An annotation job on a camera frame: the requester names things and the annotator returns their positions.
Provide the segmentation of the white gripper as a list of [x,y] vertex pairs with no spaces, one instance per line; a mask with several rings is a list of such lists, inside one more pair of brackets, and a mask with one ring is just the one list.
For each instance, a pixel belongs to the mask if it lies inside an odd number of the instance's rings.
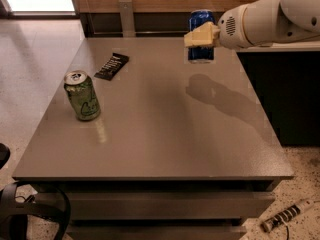
[[229,49],[252,47],[244,28],[244,15],[248,5],[226,11],[218,21],[206,22],[184,36],[186,48],[215,47],[219,44]]

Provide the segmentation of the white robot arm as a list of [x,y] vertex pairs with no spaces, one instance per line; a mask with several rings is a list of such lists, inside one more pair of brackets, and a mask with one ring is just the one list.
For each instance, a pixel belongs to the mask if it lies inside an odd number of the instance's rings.
[[320,0],[258,0],[201,23],[184,36],[186,48],[241,49],[304,42],[320,34]]

